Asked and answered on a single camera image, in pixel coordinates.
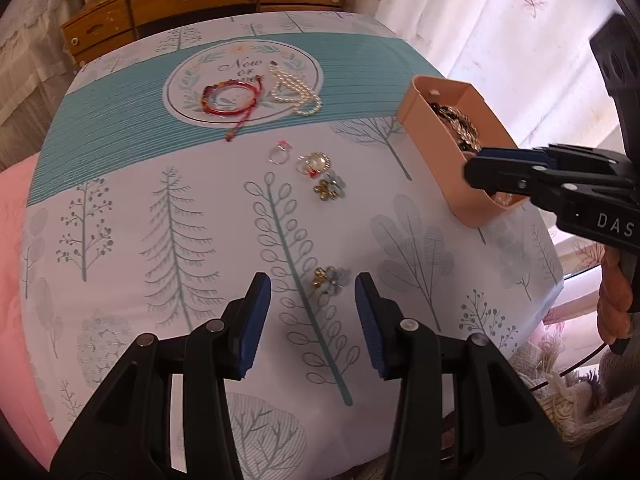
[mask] teal stripe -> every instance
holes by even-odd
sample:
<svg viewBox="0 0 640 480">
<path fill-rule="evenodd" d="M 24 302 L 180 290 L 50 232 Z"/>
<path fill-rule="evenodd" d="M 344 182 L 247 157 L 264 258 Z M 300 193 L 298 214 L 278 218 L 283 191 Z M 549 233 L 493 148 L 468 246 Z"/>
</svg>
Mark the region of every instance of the teal stripe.
<svg viewBox="0 0 640 480">
<path fill-rule="evenodd" d="M 316 122 L 393 115 L 414 74 L 438 75 L 403 40 L 356 34 L 270 34 L 314 56 L 324 71 L 322 110 L 244 126 L 242 135 Z M 136 63 L 67 95 L 49 129 L 31 183 L 28 205 L 114 170 L 204 142 L 226 128 L 204 128 L 174 118 L 162 86 L 174 68 L 222 41 Z"/>
</svg>

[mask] black cable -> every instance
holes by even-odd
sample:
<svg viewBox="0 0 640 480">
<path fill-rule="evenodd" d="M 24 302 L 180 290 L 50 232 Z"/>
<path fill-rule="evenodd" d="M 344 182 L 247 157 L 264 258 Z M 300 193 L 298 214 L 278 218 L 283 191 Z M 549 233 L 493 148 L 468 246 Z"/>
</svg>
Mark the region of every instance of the black cable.
<svg viewBox="0 0 640 480">
<path fill-rule="evenodd" d="M 596 355 L 598 355 L 600 352 L 602 352 L 605 349 L 605 346 L 607 346 L 606 343 L 602 343 L 600 346 L 598 346 L 593 352 L 591 352 L 589 355 L 587 355 L 587 357 L 585 357 L 584 359 L 578 361 L 575 365 L 573 365 L 571 368 L 567 368 L 564 372 L 562 372 L 560 374 L 560 377 L 564 377 L 567 374 L 570 374 L 571 372 L 573 372 L 576 368 L 581 367 L 583 364 L 585 364 L 585 362 L 587 362 L 589 359 L 596 357 Z M 549 384 L 548 381 L 544 381 L 543 383 L 538 384 L 537 386 L 534 386 L 531 391 L 535 392 L 537 390 L 539 390 L 540 388 L 544 388 L 545 386 L 547 386 Z"/>
</svg>

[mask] clear ring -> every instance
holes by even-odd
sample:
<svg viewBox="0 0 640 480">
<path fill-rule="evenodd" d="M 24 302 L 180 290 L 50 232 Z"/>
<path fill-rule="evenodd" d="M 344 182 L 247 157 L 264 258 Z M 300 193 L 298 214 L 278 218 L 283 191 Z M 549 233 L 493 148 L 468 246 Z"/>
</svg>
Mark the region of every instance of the clear ring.
<svg viewBox="0 0 640 480">
<path fill-rule="evenodd" d="M 281 166 L 289 160 L 289 150 L 283 146 L 275 146 L 269 150 L 269 162 L 276 166 Z"/>
</svg>

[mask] red bracelet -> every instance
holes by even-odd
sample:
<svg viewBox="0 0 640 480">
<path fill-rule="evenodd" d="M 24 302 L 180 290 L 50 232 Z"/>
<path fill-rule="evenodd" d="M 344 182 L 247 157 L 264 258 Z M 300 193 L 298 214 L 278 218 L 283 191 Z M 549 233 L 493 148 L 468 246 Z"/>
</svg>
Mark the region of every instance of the red bracelet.
<svg viewBox="0 0 640 480">
<path fill-rule="evenodd" d="M 248 120 L 251 116 L 251 112 L 258 105 L 258 99 L 260 98 L 260 94 L 262 94 L 262 76 L 257 75 L 255 77 L 257 81 L 257 85 L 254 86 L 251 83 L 247 83 L 245 81 L 238 81 L 237 79 L 229 79 L 228 81 L 223 81 L 222 83 L 217 83 L 213 86 L 206 86 L 204 92 L 202 93 L 202 97 L 200 98 L 200 105 L 202 106 L 202 111 L 207 114 L 219 115 L 223 117 L 229 117 L 234 115 L 244 114 L 243 117 L 238 121 L 236 126 L 231 128 L 226 134 L 225 139 L 231 140 L 236 136 L 238 130 L 242 127 L 242 125 Z M 236 110 L 217 110 L 212 108 L 209 105 L 209 99 L 214 92 L 222 88 L 226 88 L 228 86 L 239 86 L 241 88 L 246 88 L 250 90 L 254 94 L 254 98 L 251 102 L 243 107 L 238 108 Z"/>
</svg>

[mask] orange box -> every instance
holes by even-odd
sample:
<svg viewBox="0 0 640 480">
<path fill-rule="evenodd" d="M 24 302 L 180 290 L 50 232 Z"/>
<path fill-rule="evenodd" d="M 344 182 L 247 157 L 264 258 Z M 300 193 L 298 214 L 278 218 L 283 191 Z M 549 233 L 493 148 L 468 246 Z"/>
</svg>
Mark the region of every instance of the orange box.
<svg viewBox="0 0 640 480">
<path fill-rule="evenodd" d="M 465 154 L 429 102 L 453 106 L 466 114 L 478 131 L 482 147 L 517 146 L 472 85 L 425 75 L 414 76 L 398 108 L 398 120 L 418 147 L 458 220 L 468 227 L 482 227 L 528 200 L 528 197 L 513 195 L 511 205 L 501 206 L 483 190 L 469 186 L 463 177 Z"/>
</svg>

